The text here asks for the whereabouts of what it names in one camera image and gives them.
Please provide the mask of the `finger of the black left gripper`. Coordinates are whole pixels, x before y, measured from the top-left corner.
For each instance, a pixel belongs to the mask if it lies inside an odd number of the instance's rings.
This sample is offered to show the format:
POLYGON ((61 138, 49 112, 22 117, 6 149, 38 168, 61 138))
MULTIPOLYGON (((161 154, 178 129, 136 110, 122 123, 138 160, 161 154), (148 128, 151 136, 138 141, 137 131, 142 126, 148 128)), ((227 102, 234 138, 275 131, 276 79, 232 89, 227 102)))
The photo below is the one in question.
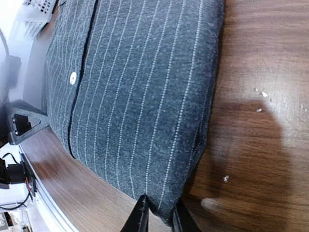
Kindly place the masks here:
POLYGON ((47 113, 23 100, 6 103, 5 108, 11 145, 18 145, 49 126, 47 113))

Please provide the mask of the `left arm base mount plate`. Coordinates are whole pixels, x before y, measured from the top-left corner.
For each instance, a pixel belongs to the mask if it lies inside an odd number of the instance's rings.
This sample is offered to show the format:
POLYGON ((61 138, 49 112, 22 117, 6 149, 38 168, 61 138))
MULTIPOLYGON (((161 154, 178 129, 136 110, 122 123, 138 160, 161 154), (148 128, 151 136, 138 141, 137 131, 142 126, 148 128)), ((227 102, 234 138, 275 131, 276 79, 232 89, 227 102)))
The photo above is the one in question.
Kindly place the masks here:
POLYGON ((36 177, 24 154, 21 154, 21 161, 19 162, 11 153, 6 153, 0 159, 0 188, 9 189, 10 184, 26 184, 31 195, 33 197, 36 195, 36 177), (5 158, 7 156, 11 156, 14 161, 13 164, 6 164, 5 158))

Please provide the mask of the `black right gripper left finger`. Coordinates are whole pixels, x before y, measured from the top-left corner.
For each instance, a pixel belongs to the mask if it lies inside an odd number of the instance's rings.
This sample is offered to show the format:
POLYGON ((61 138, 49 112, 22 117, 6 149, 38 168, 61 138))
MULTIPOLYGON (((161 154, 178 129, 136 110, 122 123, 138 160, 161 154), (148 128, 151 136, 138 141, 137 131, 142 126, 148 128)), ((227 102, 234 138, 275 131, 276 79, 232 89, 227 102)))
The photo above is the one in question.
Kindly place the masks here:
POLYGON ((148 197, 141 195, 120 232, 148 232, 148 197))

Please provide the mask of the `black pinstriped long sleeve shirt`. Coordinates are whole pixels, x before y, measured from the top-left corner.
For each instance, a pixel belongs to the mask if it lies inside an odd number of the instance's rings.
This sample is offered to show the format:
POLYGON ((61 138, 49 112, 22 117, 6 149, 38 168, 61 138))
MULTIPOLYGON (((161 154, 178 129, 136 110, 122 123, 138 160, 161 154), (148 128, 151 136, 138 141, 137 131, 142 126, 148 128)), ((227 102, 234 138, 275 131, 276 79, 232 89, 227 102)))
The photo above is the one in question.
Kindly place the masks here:
POLYGON ((206 146, 222 0, 61 0, 42 108, 65 150, 168 225, 206 146))

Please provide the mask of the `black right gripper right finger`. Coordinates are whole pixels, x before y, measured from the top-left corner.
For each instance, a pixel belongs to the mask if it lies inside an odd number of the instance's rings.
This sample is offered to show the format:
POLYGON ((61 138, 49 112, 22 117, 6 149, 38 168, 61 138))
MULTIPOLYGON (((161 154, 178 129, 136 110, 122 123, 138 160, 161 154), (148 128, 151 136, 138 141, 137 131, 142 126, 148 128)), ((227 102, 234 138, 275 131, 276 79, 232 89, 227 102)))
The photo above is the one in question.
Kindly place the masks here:
POLYGON ((173 232, 200 232, 188 209, 182 200, 179 200, 172 215, 173 232))

